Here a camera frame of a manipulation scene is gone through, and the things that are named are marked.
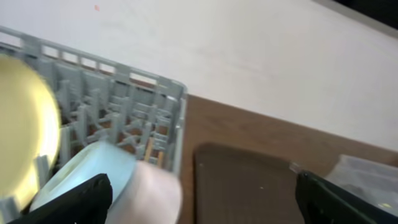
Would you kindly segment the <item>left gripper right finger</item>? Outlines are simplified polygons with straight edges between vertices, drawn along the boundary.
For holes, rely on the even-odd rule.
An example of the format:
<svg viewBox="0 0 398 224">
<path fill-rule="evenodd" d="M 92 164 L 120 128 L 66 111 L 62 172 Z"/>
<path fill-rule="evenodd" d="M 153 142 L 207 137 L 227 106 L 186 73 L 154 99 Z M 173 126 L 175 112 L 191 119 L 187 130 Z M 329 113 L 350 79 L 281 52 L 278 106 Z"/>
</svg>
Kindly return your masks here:
<svg viewBox="0 0 398 224">
<path fill-rule="evenodd" d="M 302 170 L 295 199 L 305 224 L 397 224 L 397 217 L 324 178 Z"/>
</svg>

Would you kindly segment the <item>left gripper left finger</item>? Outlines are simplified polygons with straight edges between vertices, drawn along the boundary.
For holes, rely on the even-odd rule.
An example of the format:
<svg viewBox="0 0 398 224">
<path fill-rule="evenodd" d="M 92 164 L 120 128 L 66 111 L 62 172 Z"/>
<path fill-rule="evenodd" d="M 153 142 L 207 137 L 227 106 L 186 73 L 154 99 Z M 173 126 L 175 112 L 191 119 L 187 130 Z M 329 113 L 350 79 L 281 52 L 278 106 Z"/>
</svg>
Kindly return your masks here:
<svg viewBox="0 0 398 224">
<path fill-rule="evenodd" d="M 9 224 L 104 224 L 113 189 L 106 174 L 98 174 Z"/>
</svg>

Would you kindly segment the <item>light blue bowl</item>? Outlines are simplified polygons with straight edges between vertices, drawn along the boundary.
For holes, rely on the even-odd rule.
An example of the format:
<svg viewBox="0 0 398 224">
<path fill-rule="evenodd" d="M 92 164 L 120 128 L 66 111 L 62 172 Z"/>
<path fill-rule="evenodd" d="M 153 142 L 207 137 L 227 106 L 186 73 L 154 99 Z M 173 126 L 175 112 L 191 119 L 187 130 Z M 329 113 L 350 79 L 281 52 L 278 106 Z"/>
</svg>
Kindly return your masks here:
<svg viewBox="0 0 398 224">
<path fill-rule="evenodd" d="M 30 211 L 36 210 L 98 174 L 106 174 L 112 186 L 113 201 L 117 201 L 129 182 L 136 158 L 106 141 L 94 142 L 71 158 L 41 188 Z"/>
</svg>

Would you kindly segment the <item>white bowl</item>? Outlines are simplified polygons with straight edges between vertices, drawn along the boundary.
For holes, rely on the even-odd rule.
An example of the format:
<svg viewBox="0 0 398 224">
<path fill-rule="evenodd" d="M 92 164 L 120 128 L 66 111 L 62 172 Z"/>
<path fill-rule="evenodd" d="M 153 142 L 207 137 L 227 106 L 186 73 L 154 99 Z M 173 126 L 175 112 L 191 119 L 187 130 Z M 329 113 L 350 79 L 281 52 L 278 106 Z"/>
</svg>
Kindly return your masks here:
<svg viewBox="0 0 398 224">
<path fill-rule="evenodd" d="M 178 177 L 139 161 L 120 196 L 108 210 L 106 224 L 176 224 L 182 208 Z"/>
</svg>

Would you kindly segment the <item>yellow round plate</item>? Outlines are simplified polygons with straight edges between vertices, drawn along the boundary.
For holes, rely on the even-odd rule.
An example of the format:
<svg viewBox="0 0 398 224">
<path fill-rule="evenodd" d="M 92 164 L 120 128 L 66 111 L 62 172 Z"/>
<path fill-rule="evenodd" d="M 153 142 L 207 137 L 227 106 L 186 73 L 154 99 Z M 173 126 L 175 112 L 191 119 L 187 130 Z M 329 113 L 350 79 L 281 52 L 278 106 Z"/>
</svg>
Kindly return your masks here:
<svg viewBox="0 0 398 224">
<path fill-rule="evenodd" d="M 1 196 L 24 208 L 39 191 L 35 158 L 53 166 L 60 112 L 46 81 L 18 58 L 1 55 Z"/>
</svg>

